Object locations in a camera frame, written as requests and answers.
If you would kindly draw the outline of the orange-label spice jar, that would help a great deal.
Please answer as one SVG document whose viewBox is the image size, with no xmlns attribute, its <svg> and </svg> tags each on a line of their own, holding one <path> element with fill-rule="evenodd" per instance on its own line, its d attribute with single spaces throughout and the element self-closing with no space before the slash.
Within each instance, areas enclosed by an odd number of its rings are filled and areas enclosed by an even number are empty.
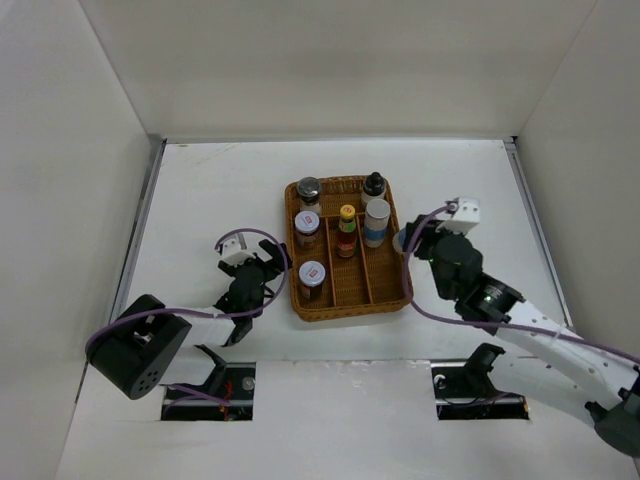
<svg viewBox="0 0 640 480">
<path fill-rule="evenodd" d="M 311 248 L 317 240 L 320 218 L 313 211 L 300 211 L 294 219 L 296 240 L 300 247 Z"/>
</svg>

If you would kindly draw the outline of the white-lid brown spice jar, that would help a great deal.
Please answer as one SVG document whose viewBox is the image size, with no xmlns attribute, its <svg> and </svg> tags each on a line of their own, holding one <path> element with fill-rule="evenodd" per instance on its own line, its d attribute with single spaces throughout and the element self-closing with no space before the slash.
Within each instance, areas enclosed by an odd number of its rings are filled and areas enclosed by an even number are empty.
<svg viewBox="0 0 640 480">
<path fill-rule="evenodd" d="M 320 297 L 326 279 L 324 265 L 315 260 L 304 262 L 298 270 L 299 290 L 304 299 L 313 301 Z"/>
</svg>

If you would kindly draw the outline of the blue-label white granule bottle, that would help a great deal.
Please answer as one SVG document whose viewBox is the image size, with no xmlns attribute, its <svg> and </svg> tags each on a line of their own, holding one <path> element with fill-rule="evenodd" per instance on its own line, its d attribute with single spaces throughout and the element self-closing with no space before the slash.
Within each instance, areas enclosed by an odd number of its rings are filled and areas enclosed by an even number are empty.
<svg viewBox="0 0 640 480">
<path fill-rule="evenodd" d="M 364 243 L 367 247 L 377 248 L 386 237 L 391 208 L 383 199 L 370 200 L 365 209 Z"/>
</svg>

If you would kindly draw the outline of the clear-cap salt grinder bottle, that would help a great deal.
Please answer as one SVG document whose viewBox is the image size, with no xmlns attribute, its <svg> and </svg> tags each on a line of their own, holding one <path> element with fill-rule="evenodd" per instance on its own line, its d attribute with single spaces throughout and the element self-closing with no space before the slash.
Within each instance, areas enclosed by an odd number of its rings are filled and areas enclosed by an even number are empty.
<svg viewBox="0 0 640 480">
<path fill-rule="evenodd" d="M 319 179 L 311 176 L 300 179 L 296 184 L 296 192 L 301 211 L 314 212 L 318 216 L 322 214 L 320 205 L 322 184 Z"/>
</svg>

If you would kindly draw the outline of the black-cap glass salt bottle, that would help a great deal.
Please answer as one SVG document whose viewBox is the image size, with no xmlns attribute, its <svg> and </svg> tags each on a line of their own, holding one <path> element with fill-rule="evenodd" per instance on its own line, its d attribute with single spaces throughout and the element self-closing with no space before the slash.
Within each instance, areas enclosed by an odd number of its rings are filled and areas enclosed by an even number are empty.
<svg viewBox="0 0 640 480">
<path fill-rule="evenodd" d="M 386 180 L 377 171 L 366 176 L 362 184 L 361 202 L 366 206 L 371 200 L 383 199 L 386 193 Z"/>
</svg>

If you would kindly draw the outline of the red ketchup bottle yellow cap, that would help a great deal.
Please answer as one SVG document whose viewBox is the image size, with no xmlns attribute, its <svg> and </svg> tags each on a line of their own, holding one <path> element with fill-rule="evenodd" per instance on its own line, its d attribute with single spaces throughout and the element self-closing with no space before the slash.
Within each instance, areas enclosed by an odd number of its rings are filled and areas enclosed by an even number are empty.
<svg viewBox="0 0 640 480">
<path fill-rule="evenodd" d="M 356 250 L 358 233 L 355 213 L 355 208 L 350 204 L 340 208 L 336 248 L 341 258 L 352 257 Z"/>
</svg>

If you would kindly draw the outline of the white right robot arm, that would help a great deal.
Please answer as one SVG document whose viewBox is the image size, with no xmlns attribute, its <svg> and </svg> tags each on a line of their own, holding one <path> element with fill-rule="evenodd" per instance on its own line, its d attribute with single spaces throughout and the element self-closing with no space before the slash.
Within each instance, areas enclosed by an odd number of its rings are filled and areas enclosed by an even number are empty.
<svg viewBox="0 0 640 480">
<path fill-rule="evenodd" d="M 493 344 L 465 363 L 464 384 L 483 396 L 493 389 L 535 399 L 591 427 L 606 444 L 639 455 L 639 361 L 593 344 L 554 322 L 530 301 L 483 271 L 483 256 L 452 220 L 420 215 L 402 247 L 429 263 L 438 296 L 453 302 L 456 326 L 472 326 L 526 351 Z"/>
</svg>

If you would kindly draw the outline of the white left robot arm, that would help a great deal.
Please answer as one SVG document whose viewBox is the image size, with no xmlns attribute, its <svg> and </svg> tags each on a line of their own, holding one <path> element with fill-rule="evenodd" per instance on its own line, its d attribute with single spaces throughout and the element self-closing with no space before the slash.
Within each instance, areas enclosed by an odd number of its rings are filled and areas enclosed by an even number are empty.
<svg viewBox="0 0 640 480">
<path fill-rule="evenodd" d="M 217 268 L 230 284 L 213 306 L 168 307 L 144 294 L 87 340 L 87 362 L 127 398 L 137 400 L 161 382 L 182 348 L 240 343 L 284 288 L 272 290 L 269 283 L 283 280 L 292 267 L 285 244 L 266 236 L 258 247 L 267 260 L 247 249 L 242 231 L 227 234 L 215 249 L 220 254 Z"/>
</svg>

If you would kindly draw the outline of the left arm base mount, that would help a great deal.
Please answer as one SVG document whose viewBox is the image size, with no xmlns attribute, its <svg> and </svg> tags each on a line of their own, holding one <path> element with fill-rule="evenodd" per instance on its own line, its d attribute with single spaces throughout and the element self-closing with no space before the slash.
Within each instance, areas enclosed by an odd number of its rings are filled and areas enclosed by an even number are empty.
<svg viewBox="0 0 640 480">
<path fill-rule="evenodd" d="M 227 362 L 208 346 L 196 349 L 212 366 L 198 384 L 181 382 L 165 387 L 162 421 L 235 422 L 253 419 L 257 364 Z"/>
</svg>

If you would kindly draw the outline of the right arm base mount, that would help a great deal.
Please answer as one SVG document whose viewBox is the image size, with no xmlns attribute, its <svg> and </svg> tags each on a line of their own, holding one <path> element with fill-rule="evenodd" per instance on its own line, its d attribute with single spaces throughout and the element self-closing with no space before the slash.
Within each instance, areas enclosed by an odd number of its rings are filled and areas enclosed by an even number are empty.
<svg viewBox="0 0 640 480">
<path fill-rule="evenodd" d="M 483 343 L 466 360 L 431 363 L 436 415 L 440 421 L 529 420 L 526 399 L 497 390 L 489 379 L 504 349 Z"/>
</svg>

